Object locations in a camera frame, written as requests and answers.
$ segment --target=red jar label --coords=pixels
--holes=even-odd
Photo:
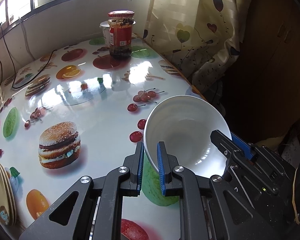
[[[132,27],[110,28],[110,44],[116,47],[131,44]]]

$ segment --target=apple print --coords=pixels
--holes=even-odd
[[[127,219],[121,219],[121,234],[129,240],[149,240],[148,234],[141,226]]]
[[[102,57],[98,56],[94,59],[92,64],[98,69],[110,69],[119,66],[122,63],[126,63],[127,60],[118,60],[111,57],[109,54]]]
[[[24,77],[19,78],[14,84],[18,85],[22,80],[24,80]]]
[[[73,49],[71,51],[66,52],[65,54],[63,54],[63,56],[61,57],[62,61],[71,61],[74,59],[79,58],[83,53],[83,49]]]

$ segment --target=heart pattern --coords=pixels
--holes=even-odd
[[[178,30],[177,32],[177,38],[181,43],[186,42],[190,38],[190,33],[183,30]]]
[[[213,33],[217,31],[217,26],[215,24],[208,23],[207,26]]]
[[[234,47],[230,47],[230,54],[233,56],[239,56],[240,55],[240,51],[237,51]]]
[[[4,225],[9,224],[9,216],[8,216],[7,210],[4,206],[0,207],[0,223],[2,223]]]
[[[222,9],[223,9],[223,1],[222,0],[213,0],[213,4],[219,12],[222,11]]]
[[[214,58],[208,59],[207,62],[213,63],[213,62],[215,62],[215,59]]]
[[[143,37],[142,38],[145,39],[147,36],[148,36],[148,30],[145,29],[144,32],[143,32]]]

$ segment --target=jar lid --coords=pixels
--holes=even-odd
[[[113,11],[108,13],[109,17],[132,17],[134,16],[133,11]]]

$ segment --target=cabinet door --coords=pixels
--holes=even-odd
[[[240,56],[226,72],[232,94],[242,97],[243,87],[249,93],[248,87],[266,68],[284,35],[292,4],[293,0],[251,1]]]
[[[251,95],[258,102],[255,122],[264,138],[283,135],[300,118],[300,11],[296,4],[287,33]]]

